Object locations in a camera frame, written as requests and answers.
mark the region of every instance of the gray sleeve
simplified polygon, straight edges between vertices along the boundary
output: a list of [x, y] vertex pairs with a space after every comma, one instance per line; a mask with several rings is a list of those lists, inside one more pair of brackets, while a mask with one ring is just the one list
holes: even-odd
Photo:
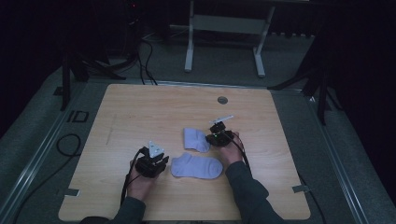
[[267, 201], [268, 190], [259, 181], [253, 179], [242, 161], [231, 164], [226, 175], [243, 223], [285, 223]]
[[145, 210], [146, 205], [142, 201], [126, 197], [114, 219], [106, 224], [140, 224]]

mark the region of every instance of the white metal frame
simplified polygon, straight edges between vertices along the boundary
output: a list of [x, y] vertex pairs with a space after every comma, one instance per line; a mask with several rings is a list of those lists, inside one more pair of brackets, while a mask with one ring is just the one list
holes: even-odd
[[259, 45], [253, 48], [253, 56], [256, 62], [258, 76], [265, 77], [264, 66], [262, 64], [262, 46], [264, 45], [265, 37], [268, 34], [268, 29], [274, 15], [274, 11], [275, 7], [270, 7], [266, 20], [196, 15], [194, 14], [194, 0], [190, 0], [189, 45], [187, 46], [184, 70], [186, 72], [190, 72], [192, 70], [194, 30], [232, 32], [261, 35]]

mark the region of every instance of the wire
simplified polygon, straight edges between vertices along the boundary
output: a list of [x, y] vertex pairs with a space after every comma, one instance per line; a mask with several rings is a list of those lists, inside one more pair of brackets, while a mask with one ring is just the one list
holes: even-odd
[[[303, 179], [303, 176], [300, 175], [299, 172], [297, 172], [297, 174], [298, 174], [298, 176], [300, 177], [300, 179], [301, 179], [301, 181], [303, 182], [303, 184], [306, 185], [305, 180]], [[311, 195], [312, 199], [314, 200], [315, 205], [317, 206], [317, 208], [318, 208], [318, 210], [319, 210], [319, 213], [320, 213], [320, 216], [321, 216], [321, 218], [322, 218], [323, 224], [326, 224], [326, 223], [327, 223], [327, 222], [326, 222], [326, 218], [324, 217], [323, 211], [321, 210], [321, 208], [320, 208], [320, 206], [319, 206], [319, 203], [318, 203], [318, 201], [317, 201], [317, 198], [314, 196], [314, 193], [312, 193], [311, 190], [309, 190], [308, 192], [309, 192], [309, 194]]]
[[250, 170], [250, 164], [248, 163], [248, 157], [247, 157], [247, 154], [245, 153], [245, 147], [244, 147], [244, 144], [242, 143], [242, 139], [241, 139], [236, 133], [233, 133], [233, 136], [236, 136], [236, 137], [239, 139], [239, 141], [241, 141], [241, 146], [242, 146], [242, 147], [240, 147], [240, 146], [239, 146], [231, 137], [229, 137], [225, 132], [221, 132], [221, 133], [224, 134], [228, 139], [230, 139], [230, 141], [231, 141], [234, 145], [236, 145], [236, 147], [239, 149], [239, 151], [240, 151], [241, 154], [242, 154], [242, 157], [244, 158], [245, 165], [247, 166], [248, 170], [250, 171], [250, 174], [252, 175], [251, 170]]
[[[178, 35], [182, 35], [184, 33], [187, 33], [188, 31], [189, 31], [189, 28], [184, 29], [182, 31], [178, 31], [178, 32], [174, 33], [173, 35], [169, 35], [169, 38], [172, 38], [172, 37], [175, 37], [175, 36], [178, 36]], [[146, 40], [148, 42], [151, 42], [151, 43], [153, 43], [153, 42], [154, 43], [163, 42], [163, 38], [160, 38], [160, 37], [157, 38], [157, 39], [149, 38], [152, 35], [155, 35], [155, 33], [151, 33], [151, 34], [145, 35], [145, 36], [142, 37], [142, 39]]]
[[137, 60], [139, 61], [139, 68], [140, 68], [140, 79], [142, 80], [143, 85], [146, 85], [145, 80], [143, 78], [143, 71], [145, 71], [151, 84], [158, 85], [157, 81], [154, 79], [154, 77], [152, 76], [152, 74], [149, 71], [149, 59], [151, 58], [151, 55], [152, 55], [152, 45], [146, 40], [142, 40], [142, 43], [145, 43], [150, 47], [150, 52], [148, 54], [148, 58], [146, 59], [145, 65], [143, 65], [143, 63], [142, 63], [140, 54], [137, 53]]
[[[74, 136], [77, 138], [78, 140], [78, 145], [76, 147], [76, 150], [74, 151], [73, 154], [67, 154], [61, 151], [60, 147], [59, 147], [59, 143], [66, 137], [69, 136]], [[68, 157], [69, 159], [61, 166], [59, 167], [55, 172], [53, 172], [49, 177], [47, 177], [45, 180], [43, 180], [37, 187], [35, 187], [32, 192], [30, 192], [27, 197], [22, 201], [20, 208], [17, 211], [17, 214], [14, 217], [14, 220], [12, 223], [16, 224], [18, 221], [18, 217], [20, 216], [21, 210], [22, 208], [26, 205], [27, 201], [35, 194], [36, 191], [38, 191], [41, 187], [43, 187], [53, 176], [55, 176], [58, 172], [60, 172], [71, 160], [73, 160], [73, 158], [80, 156], [81, 153], [78, 153], [79, 148], [81, 147], [81, 138], [76, 135], [75, 133], [69, 133], [66, 134], [64, 136], [62, 136], [60, 139], [58, 139], [58, 142], [56, 143], [56, 148], [58, 150], [58, 152], [60, 152], [62, 155]]]
[[134, 179], [132, 179], [131, 181], [129, 180], [129, 178], [131, 177], [132, 174], [132, 170], [134, 169], [134, 164], [136, 163], [137, 157], [139, 156], [139, 154], [142, 153], [143, 154], [143, 149], [140, 148], [136, 154], [134, 155], [134, 159], [132, 160], [132, 164], [129, 167], [129, 171], [128, 174], [125, 176], [125, 181], [124, 184], [122, 186], [122, 191], [121, 191], [121, 199], [120, 199], [120, 205], [122, 205], [123, 201], [125, 200], [125, 194], [126, 191], [128, 189], [128, 186], [134, 181], [136, 180], [139, 176], [141, 176], [141, 174], [139, 174], [137, 177], [135, 177]]
[[121, 73], [126, 72], [127, 70], [133, 68], [134, 65], [136, 64], [136, 61], [137, 61], [137, 59], [136, 59], [132, 64], [130, 64], [128, 67], [125, 67], [124, 69], [122, 69], [122, 70], [120, 70], [120, 71], [117, 71], [117, 73], [118, 73], [118, 74], [121, 74]]

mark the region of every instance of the table leg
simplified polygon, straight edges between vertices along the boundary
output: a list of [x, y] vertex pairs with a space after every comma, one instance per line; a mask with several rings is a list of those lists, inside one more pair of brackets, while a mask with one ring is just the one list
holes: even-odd
[[190, 72], [192, 69], [192, 56], [194, 53], [194, 43], [192, 41], [194, 27], [194, 1], [190, 0], [190, 25], [189, 25], [189, 45], [187, 46], [186, 64], [184, 65], [184, 71]]
[[264, 66], [262, 65], [262, 46], [264, 45], [265, 37], [267, 37], [268, 29], [270, 28], [271, 20], [274, 15], [275, 7], [271, 7], [264, 26], [262, 27], [262, 38], [257, 47], [253, 48], [254, 60], [256, 61], [257, 75], [265, 77]]

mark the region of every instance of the person's right hand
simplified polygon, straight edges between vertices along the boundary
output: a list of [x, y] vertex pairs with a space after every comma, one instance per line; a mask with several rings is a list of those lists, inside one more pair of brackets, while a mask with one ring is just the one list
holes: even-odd
[[[235, 143], [243, 148], [241, 139], [239, 139], [239, 133], [233, 133], [233, 135], [233, 140], [235, 141]], [[226, 166], [229, 166], [236, 161], [242, 160], [242, 153], [233, 142], [225, 147], [219, 147], [219, 151]]]

